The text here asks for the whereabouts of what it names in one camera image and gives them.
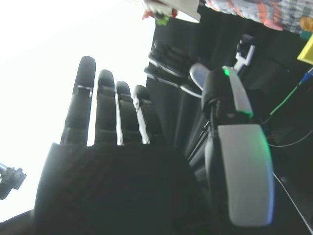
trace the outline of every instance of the yellow block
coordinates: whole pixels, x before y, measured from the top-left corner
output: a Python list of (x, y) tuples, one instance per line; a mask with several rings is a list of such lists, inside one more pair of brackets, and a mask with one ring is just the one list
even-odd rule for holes
[(301, 53), (298, 56), (298, 60), (313, 65), (313, 35), (310, 37), (308, 43), (302, 49)]

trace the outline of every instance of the green cable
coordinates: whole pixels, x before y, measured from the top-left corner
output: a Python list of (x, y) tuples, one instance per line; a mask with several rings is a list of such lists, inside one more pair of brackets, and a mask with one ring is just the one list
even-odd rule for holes
[(286, 101), (292, 96), (292, 94), (298, 89), (298, 87), (301, 85), (302, 82), (299, 82), (299, 84), (290, 92), (290, 94), (281, 102), (269, 115), (272, 116), (280, 107), (282, 107)]

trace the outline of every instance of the pink object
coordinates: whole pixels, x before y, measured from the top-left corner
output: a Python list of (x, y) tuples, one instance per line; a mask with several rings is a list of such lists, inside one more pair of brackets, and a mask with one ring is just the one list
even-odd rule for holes
[(280, 23), (275, 23), (271, 20), (265, 20), (264, 25), (268, 28), (274, 29), (274, 30), (278, 30), (278, 31), (283, 31), (284, 28)]

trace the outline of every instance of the white background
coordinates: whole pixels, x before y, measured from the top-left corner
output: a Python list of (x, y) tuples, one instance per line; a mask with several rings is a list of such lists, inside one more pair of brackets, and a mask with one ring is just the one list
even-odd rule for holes
[[(84, 55), (96, 60), (96, 80), (108, 69), (131, 91), (145, 85), (155, 22), (142, 21), (142, 13), (141, 6), (118, 0), (1, 1), (0, 163), (22, 167), (28, 176), (0, 201), (0, 222), (34, 207)], [(88, 145), (94, 141), (93, 98)]]

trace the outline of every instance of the patterned fabric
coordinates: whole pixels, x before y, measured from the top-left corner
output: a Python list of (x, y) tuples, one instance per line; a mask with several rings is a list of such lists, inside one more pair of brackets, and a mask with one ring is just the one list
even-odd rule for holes
[(206, 0), (205, 5), (259, 23), (271, 20), (293, 33), (301, 33), (302, 17), (313, 18), (313, 0)]

